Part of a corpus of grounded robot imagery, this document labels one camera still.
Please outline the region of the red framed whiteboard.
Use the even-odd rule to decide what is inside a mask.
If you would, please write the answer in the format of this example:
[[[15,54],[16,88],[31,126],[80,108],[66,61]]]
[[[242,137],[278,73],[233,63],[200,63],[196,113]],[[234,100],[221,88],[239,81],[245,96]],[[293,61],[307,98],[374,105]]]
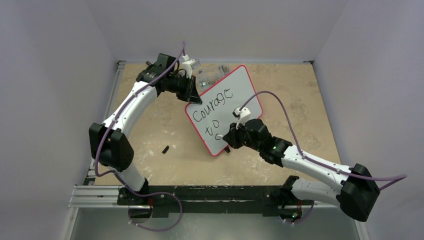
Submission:
[[[201,93],[202,104],[189,103],[185,114],[212,156],[221,154],[228,144],[219,136],[235,123],[233,111],[256,93],[248,69],[239,65],[223,79]]]

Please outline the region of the black marker cap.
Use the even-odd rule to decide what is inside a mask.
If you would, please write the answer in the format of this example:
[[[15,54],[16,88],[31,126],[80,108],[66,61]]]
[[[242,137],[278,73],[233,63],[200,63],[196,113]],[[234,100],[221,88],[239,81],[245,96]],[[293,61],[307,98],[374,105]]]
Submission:
[[[162,150],[162,153],[163,154],[166,154],[167,153],[167,151],[169,150],[169,148],[170,148],[170,146],[169,145],[167,145],[163,150]]]

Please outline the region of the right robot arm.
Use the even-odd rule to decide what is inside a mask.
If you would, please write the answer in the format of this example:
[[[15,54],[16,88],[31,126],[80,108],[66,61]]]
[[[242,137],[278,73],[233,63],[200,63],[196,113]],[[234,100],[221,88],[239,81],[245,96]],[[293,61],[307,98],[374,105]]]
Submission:
[[[314,181],[286,181],[280,196],[288,204],[311,200],[339,207],[350,218],[366,222],[380,195],[370,171],[359,163],[353,167],[307,155],[291,142],[273,136],[260,119],[244,125],[231,123],[222,139],[233,149],[248,147],[271,165],[304,173]]]

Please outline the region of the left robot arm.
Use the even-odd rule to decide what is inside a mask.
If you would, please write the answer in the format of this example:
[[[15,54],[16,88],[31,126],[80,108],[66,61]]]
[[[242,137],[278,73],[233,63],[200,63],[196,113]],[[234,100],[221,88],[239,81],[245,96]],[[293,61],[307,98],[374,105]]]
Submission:
[[[133,164],[134,149],[128,137],[135,123],[163,92],[174,93],[178,100],[202,104],[196,89],[193,70],[200,66],[198,59],[182,52],[173,57],[160,53],[154,63],[147,64],[119,107],[103,123],[93,123],[88,130],[90,151],[97,177],[114,174],[130,191],[129,197],[138,205],[151,196],[148,180]]]

